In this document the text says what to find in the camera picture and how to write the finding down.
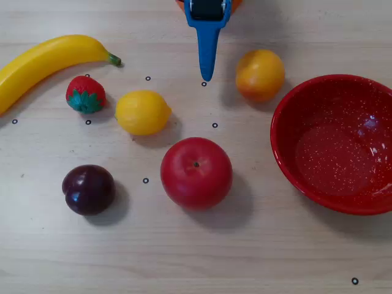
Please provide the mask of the blue gripper with motor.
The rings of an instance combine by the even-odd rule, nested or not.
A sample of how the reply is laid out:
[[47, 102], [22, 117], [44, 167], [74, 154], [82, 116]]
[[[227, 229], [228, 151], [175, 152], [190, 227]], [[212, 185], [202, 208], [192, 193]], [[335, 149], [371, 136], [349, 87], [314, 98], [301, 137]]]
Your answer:
[[187, 23], [197, 32], [200, 72], [205, 81], [213, 77], [219, 33], [228, 23], [231, 12], [230, 0], [184, 2]]

